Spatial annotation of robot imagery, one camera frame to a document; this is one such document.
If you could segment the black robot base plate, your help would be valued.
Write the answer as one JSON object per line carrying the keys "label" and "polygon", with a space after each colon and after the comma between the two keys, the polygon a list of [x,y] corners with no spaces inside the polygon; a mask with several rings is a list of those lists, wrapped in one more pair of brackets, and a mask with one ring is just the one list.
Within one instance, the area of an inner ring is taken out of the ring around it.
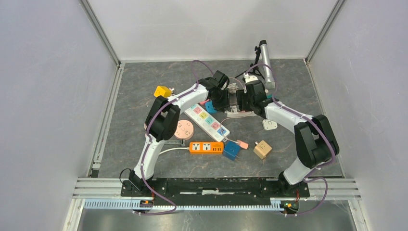
{"label": "black robot base plate", "polygon": [[163,198],[143,186],[137,189],[130,181],[122,184],[123,197],[152,197],[154,205],[269,205],[271,198],[308,198],[304,182],[281,186],[275,178],[153,178],[148,184]]}

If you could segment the small white power strip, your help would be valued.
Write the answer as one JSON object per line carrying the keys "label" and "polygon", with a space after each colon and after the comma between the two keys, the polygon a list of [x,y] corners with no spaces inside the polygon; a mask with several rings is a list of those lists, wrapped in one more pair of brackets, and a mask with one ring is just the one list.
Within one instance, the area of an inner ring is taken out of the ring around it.
{"label": "small white power strip", "polygon": [[256,116],[253,111],[240,111],[237,106],[231,106],[229,110],[225,111],[225,114],[228,118]]}

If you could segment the white square plug adapter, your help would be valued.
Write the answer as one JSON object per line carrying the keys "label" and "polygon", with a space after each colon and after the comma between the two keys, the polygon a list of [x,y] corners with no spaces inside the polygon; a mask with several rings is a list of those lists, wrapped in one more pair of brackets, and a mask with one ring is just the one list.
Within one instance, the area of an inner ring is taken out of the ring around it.
{"label": "white square plug adapter", "polygon": [[274,130],[278,127],[278,124],[275,121],[264,119],[262,121],[264,130]]}

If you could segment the yellow cube socket adapter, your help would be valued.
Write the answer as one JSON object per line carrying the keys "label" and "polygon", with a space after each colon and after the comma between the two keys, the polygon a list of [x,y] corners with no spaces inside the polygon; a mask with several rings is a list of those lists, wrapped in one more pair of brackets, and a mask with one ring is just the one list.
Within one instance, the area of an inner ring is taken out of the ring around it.
{"label": "yellow cube socket adapter", "polygon": [[168,98],[172,95],[173,91],[166,86],[157,86],[154,91],[154,97],[164,97]]}

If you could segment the long white power strip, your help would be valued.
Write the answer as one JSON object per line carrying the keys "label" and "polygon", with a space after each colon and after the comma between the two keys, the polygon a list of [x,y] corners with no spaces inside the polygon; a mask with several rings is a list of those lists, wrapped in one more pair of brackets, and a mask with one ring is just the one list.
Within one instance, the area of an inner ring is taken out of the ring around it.
{"label": "long white power strip", "polygon": [[227,140],[230,131],[199,104],[187,108],[184,113],[215,141],[224,142]]}

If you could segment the beige dragon cube adapter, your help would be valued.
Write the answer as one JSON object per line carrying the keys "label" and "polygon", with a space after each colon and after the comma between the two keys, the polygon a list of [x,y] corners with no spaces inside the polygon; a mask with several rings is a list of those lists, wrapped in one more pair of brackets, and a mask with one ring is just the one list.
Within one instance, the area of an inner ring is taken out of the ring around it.
{"label": "beige dragon cube adapter", "polygon": [[255,142],[254,153],[260,158],[265,159],[267,155],[271,152],[272,147],[264,140],[260,142]]}

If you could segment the light blue cube adapter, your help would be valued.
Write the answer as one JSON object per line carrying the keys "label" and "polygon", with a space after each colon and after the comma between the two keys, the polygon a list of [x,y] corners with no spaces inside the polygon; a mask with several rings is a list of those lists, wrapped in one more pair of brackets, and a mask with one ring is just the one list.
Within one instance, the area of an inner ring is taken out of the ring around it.
{"label": "light blue cube adapter", "polygon": [[215,107],[213,106],[213,102],[212,101],[208,101],[205,104],[205,109],[209,114],[215,114],[217,112],[217,110],[215,109]]}

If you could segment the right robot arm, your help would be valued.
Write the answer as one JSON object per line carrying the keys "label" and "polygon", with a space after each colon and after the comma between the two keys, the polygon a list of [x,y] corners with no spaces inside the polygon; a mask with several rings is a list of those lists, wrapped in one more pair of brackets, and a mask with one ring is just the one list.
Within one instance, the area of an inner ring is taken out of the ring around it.
{"label": "right robot arm", "polygon": [[274,98],[268,98],[264,84],[258,80],[245,83],[245,90],[237,91],[241,110],[276,122],[294,134],[297,158],[278,179],[278,191],[291,196],[297,184],[318,167],[331,164],[340,148],[328,118],[324,115],[302,114]]}

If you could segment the pink round power socket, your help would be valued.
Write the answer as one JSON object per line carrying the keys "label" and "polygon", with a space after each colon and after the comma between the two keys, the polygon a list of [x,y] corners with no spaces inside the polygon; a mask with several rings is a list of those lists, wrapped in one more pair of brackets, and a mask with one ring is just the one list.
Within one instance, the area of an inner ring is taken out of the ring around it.
{"label": "pink round power socket", "polygon": [[194,126],[188,120],[179,120],[174,136],[179,140],[189,140],[194,135]]}

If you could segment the salmon small cube adapter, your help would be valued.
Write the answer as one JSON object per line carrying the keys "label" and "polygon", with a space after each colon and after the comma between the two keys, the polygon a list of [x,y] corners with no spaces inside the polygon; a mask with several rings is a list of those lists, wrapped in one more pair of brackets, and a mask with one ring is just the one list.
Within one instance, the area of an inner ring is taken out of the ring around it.
{"label": "salmon small cube adapter", "polygon": [[241,140],[237,140],[236,143],[237,143],[241,148],[243,148],[243,149],[248,149],[248,147],[249,147],[249,144],[248,144],[248,143],[243,142],[243,141],[241,141]]}

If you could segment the blue cube socket adapter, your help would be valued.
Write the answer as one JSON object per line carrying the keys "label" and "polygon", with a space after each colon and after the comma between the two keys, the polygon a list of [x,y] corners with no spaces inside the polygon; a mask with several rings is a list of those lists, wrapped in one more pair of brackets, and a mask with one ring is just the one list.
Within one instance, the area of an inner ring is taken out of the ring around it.
{"label": "blue cube socket adapter", "polygon": [[234,161],[237,158],[238,152],[241,150],[241,147],[235,142],[228,141],[225,143],[223,156],[229,160]]}

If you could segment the pink plug adapter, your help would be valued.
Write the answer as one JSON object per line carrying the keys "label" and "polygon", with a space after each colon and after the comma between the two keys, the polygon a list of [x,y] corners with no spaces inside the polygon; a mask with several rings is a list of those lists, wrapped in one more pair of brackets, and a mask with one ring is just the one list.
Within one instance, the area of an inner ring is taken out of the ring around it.
{"label": "pink plug adapter", "polygon": [[200,105],[205,105],[208,101],[210,101],[210,100],[207,99],[207,100],[205,100],[205,101],[199,102],[199,104],[200,104]]}

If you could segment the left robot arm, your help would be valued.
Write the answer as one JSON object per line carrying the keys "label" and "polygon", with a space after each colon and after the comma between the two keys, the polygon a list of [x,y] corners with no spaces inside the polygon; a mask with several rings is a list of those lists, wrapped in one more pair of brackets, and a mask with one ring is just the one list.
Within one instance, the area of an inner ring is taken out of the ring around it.
{"label": "left robot arm", "polygon": [[187,90],[168,98],[158,96],[148,113],[145,124],[146,141],[140,159],[129,176],[132,189],[139,196],[151,191],[149,180],[154,175],[155,163],[165,144],[176,132],[179,116],[195,104],[211,100],[224,100],[227,97],[229,78],[216,71],[213,76],[198,80]]}

